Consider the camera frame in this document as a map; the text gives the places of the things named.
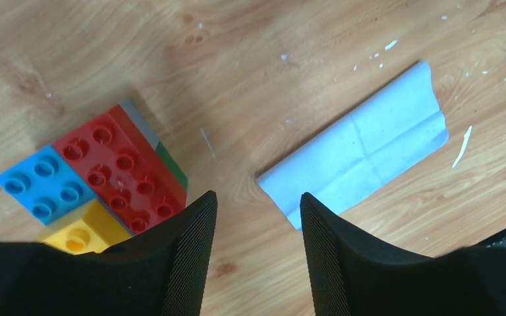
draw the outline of yellow block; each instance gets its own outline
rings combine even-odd
[[[125,227],[97,200],[80,206],[52,222],[39,239],[75,255],[96,252],[131,238]]]

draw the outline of wooden surface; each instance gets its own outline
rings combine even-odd
[[[255,175],[419,59],[451,138],[343,217],[439,255],[506,227],[506,1],[2,0],[0,172],[129,96],[188,200],[218,194],[203,314],[311,315],[302,236]],[[41,228],[0,189],[0,240]]]

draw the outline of red block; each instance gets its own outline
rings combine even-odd
[[[135,234],[185,207],[185,190],[119,105],[53,148]]]

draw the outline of folded cloth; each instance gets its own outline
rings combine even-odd
[[[425,61],[257,178],[301,230],[304,192],[340,214],[445,145],[449,133]]]

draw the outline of toy block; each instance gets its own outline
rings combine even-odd
[[[120,105],[53,147],[135,234],[185,206],[185,190]]]
[[[75,209],[48,227],[52,232],[40,240],[73,255],[100,253],[132,237],[98,199]]]
[[[96,198],[50,145],[1,173],[0,186],[43,224]]]
[[[142,117],[136,107],[132,104],[131,100],[128,98],[123,99],[119,102],[119,105],[136,125],[140,133],[145,137],[146,141],[152,146],[152,148],[154,148],[154,151],[160,156],[171,173],[173,173],[177,182],[179,182],[179,184],[183,187],[183,190],[187,192],[187,177],[179,168],[175,160],[173,160],[166,148],[162,145],[160,139],[152,130],[152,127],[150,127],[150,125],[144,120],[144,117]]]

